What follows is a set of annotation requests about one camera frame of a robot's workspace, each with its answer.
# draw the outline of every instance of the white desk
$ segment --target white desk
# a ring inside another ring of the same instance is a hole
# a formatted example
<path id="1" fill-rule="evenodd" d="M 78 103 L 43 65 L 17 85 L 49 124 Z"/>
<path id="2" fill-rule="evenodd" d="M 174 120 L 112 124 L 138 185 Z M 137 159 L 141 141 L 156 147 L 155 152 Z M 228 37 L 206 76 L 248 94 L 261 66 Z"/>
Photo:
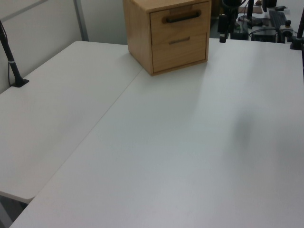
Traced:
<path id="1" fill-rule="evenodd" d="M 301 52 L 218 41 L 142 71 L 12 228 L 302 227 Z"/>
<path id="2" fill-rule="evenodd" d="M 0 95 L 0 195 L 29 203 L 142 67 L 126 46 L 76 42 Z"/>

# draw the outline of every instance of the black pole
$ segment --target black pole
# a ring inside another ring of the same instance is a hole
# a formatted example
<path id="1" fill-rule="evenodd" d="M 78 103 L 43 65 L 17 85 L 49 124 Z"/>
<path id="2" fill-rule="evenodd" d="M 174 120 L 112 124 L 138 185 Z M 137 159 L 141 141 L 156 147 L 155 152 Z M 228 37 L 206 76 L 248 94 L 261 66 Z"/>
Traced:
<path id="1" fill-rule="evenodd" d="M 26 83 L 28 83 L 29 81 L 26 79 L 23 79 L 19 73 L 14 56 L 10 50 L 8 38 L 6 37 L 6 33 L 4 30 L 4 27 L 1 23 L 1 20 L 0 20 L 0 40 L 1 40 L 1 44 L 3 46 L 3 49 L 5 51 L 6 57 L 8 58 L 11 70 L 13 71 L 14 76 L 15 76 L 15 83 L 12 84 L 11 86 L 20 88 L 23 85 L 25 85 Z"/>
<path id="2" fill-rule="evenodd" d="M 254 0 L 249 0 L 249 2 L 248 2 L 248 8 L 247 8 L 247 18 L 248 19 L 252 17 L 253 4 L 254 4 Z"/>

